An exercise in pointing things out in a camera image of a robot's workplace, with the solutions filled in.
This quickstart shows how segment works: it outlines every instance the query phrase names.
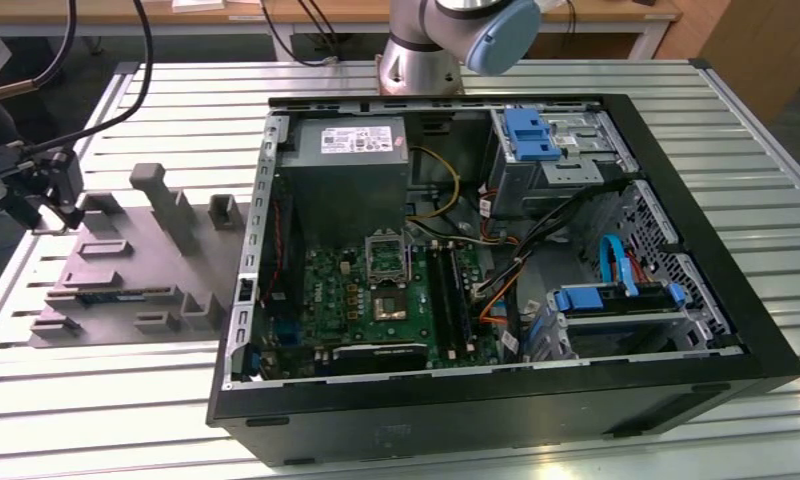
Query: motherboard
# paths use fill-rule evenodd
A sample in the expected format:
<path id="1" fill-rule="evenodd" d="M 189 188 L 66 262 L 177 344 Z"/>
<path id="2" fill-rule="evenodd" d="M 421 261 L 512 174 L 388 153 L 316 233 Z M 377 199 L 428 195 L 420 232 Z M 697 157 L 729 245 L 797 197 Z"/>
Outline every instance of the motherboard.
<path id="1" fill-rule="evenodd" d="M 302 314 L 273 322 L 286 378 L 372 373 L 374 357 L 400 370 L 499 362 L 495 331 L 469 312 L 481 280 L 473 245 L 376 240 L 306 252 Z"/>

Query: aluminum slotted table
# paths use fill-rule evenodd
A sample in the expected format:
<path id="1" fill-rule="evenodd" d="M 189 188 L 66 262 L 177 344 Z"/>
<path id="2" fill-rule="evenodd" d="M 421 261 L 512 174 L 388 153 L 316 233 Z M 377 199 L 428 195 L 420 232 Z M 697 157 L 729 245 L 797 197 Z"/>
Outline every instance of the aluminum slotted table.
<path id="1" fill-rule="evenodd" d="M 133 102 L 114 76 L 90 124 Z M 741 270 L 800 355 L 800 167 L 711 70 L 688 62 L 528 62 L 465 72 L 471 94 L 631 95 Z M 144 203 L 128 176 L 158 162 L 193 204 L 248 199 L 269 97 L 372 95 L 373 64 L 170 64 L 129 122 L 77 145 L 88 191 Z M 217 342 L 36 350 L 29 325 L 70 236 L 26 235 L 0 280 L 0 478 L 741 478 L 800 475 L 800 379 L 659 437 L 270 471 L 204 424 Z"/>

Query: power supply label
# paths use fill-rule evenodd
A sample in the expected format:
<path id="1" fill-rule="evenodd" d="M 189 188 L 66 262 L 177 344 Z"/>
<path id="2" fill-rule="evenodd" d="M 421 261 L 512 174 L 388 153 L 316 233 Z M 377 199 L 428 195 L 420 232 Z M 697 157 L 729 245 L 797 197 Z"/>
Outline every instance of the power supply label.
<path id="1" fill-rule="evenodd" d="M 393 150 L 390 127 L 326 128 L 320 153 L 373 153 Z"/>

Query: ram slot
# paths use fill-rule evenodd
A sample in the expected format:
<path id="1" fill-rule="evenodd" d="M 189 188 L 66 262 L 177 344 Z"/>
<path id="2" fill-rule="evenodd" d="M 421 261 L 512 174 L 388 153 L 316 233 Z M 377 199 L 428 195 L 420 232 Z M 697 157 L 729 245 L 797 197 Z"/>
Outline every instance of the ram slot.
<path id="1" fill-rule="evenodd" d="M 426 276 L 429 280 L 429 305 L 436 328 L 436 344 L 438 345 L 438 355 L 446 359 L 450 358 L 449 352 L 456 352 L 457 348 L 453 342 L 453 328 L 444 293 L 446 286 L 441 270 L 441 255 L 436 249 L 426 251 Z"/>
<path id="2" fill-rule="evenodd" d="M 467 345 L 471 345 L 471 317 L 468 316 L 468 298 L 465 297 L 465 289 L 463 285 L 463 272 L 458 268 L 456 260 L 456 251 L 453 249 L 444 250 L 445 252 L 445 268 L 450 281 L 448 288 L 448 305 L 450 308 L 450 319 L 456 330 L 454 338 L 461 340 L 460 350 L 465 353 Z"/>

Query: floor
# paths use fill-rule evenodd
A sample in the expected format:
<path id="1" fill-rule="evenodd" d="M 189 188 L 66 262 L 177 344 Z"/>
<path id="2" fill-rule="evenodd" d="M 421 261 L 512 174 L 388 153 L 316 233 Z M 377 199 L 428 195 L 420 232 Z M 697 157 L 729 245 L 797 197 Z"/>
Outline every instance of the floor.
<path id="1" fill-rule="evenodd" d="M 344 43 L 345 58 L 372 59 L 378 53 L 373 51 L 378 45 L 384 45 L 384 39 L 350 38 Z M 154 47 L 158 62 L 254 62 L 273 59 L 272 44 L 265 36 L 160 37 L 154 39 Z M 62 132 L 82 128 L 117 63 L 142 59 L 140 38 L 106 38 L 102 48 L 100 56 L 90 56 L 81 45 L 74 46 L 64 67 L 65 82 L 41 92 Z M 325 56 L 325 51 L 316 48 L 304 36 L 296 38 L 294 51 L 306 60 Z M 800 163 L 800 92 L 768 129 Z M 0 213 L 0 274 L 21 236 L 21 228 Z"/>

